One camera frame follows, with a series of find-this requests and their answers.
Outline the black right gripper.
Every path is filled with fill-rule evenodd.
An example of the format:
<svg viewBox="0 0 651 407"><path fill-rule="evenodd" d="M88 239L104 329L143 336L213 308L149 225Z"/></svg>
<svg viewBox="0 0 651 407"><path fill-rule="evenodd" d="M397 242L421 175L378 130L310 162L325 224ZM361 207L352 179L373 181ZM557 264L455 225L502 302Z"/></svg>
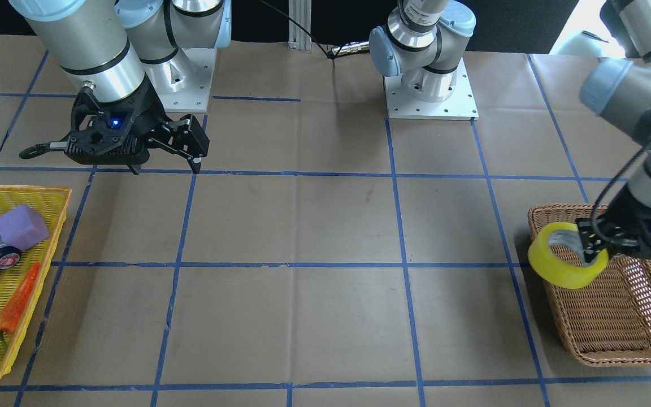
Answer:
<svg viewBox="0 0 651 407"><path fill-rule="evenodd" d="M209 153L210 140L192 114L173 120L147 76L137 88L133 123L134 161L146 162L150 149L161 149L189 161L194 174L201 173L202 158ZM129 172L139 175L142 164L129 164Z"/></svg>

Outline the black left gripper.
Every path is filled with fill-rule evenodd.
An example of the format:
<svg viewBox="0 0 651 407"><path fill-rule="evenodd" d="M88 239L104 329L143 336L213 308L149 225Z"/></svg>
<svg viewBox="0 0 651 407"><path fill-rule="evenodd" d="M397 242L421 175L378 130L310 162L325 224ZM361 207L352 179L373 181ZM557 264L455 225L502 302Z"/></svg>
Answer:
<svg viewBox="0 0 651 407"><path fill-rule="evenodd" d="M635 245L626 235L626 219L633 212L646 210L651 208L638 201L628 187L623 187L605 211L599 211L599 206L594 205L586 217L577 218L582 263L594 265L600 252L615 257L624 254L625 246Z"/></svg>

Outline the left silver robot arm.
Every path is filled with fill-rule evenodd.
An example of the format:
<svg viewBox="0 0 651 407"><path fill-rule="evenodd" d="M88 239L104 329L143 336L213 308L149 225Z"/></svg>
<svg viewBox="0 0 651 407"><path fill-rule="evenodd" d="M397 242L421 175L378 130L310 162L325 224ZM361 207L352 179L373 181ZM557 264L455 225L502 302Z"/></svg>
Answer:
<svg viewBox="0 0 651 407"><path fill-rule="evenodd" d="M651 260L651 1L613 1L643 64L610 58L592 70L580 100L641 149L612 178L635 162L626 185L604 212L594 207L585 218L546 233L549 245L564 246L584 265L598 257L627 255ZM450 96L444 83L457 69L475 28L475 15L459 2L399 1L385 25L369 34L370 55L385 77L402 77L411 94L427 102Z"/></svg>

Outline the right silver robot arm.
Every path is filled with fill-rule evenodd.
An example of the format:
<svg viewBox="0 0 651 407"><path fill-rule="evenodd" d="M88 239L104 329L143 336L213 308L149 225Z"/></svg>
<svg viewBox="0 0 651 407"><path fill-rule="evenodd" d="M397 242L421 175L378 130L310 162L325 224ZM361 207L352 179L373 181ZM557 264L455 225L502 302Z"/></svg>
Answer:
<svg viewBox="0 0 651 407"><path fill-rule="evenodd" d="M210 141L193 114L171 119L166 94L199 89L186 49L222 49L232 39L230 1L12 1L78 92L70 131L20 152L61 151L85 165L134 174L165 150L201 172Z"/></svg>

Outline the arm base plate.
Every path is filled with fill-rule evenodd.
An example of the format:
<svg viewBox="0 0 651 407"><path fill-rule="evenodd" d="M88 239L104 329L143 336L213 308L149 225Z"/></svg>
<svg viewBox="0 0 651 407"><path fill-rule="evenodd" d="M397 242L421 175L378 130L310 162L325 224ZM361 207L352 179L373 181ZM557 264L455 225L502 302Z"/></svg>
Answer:
<svg viewBox="0 0 651 407"><path fill-rule="evenodd" d="M171 45L134 49L166 111L207 113L217 49Z"/></svg>
<svg viewBox="0 0 651 407"><path fill-rule="evenodd" d="M457 69L436 74L424 68L383 78L391 119L475 120L480 113L463 60Z"/></svg>

